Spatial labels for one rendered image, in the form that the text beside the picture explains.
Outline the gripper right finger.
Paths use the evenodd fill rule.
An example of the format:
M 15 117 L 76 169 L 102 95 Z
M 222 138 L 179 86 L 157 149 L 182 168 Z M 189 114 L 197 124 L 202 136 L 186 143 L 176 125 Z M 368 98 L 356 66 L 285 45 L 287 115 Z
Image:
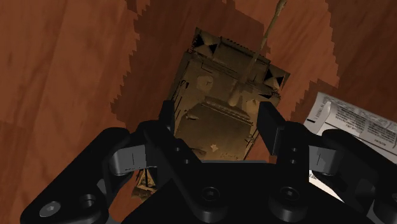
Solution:
M 261 102 L 257 129 L 276 156 L 270 212 L 287 224 L 397 224 L 397 164 L 352 134 L 320 136 Z

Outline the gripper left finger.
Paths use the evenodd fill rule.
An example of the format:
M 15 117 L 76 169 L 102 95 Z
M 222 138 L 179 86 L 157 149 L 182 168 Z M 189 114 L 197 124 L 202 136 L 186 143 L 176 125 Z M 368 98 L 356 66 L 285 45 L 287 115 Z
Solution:
M 173 135 L 174 104 L 134 132 L 103 130 L 22 212 L 20 224 L 220 224 L 229 206 L 206 163 Z M 155 172 L 155 194 L 123 221 L 109 207 L 135 171 Z

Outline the white printed paper box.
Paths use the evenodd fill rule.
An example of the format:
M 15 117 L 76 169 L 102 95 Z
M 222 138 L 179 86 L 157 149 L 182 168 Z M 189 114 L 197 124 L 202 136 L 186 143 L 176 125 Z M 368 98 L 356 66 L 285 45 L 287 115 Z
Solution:
M 319 92 L 303 124 L 317 136 L 329 129 L 346 131 L 397 166 L 396 122 Z

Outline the tan toy tank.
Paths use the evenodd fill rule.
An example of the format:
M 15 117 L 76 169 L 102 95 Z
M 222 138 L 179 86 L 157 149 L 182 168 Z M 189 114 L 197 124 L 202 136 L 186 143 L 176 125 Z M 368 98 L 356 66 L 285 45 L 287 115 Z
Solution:
M 261 101 L 277 106 L 289 73 L 223 36 L 196 28 L 161 117 L 201 160 L 246 159 Z

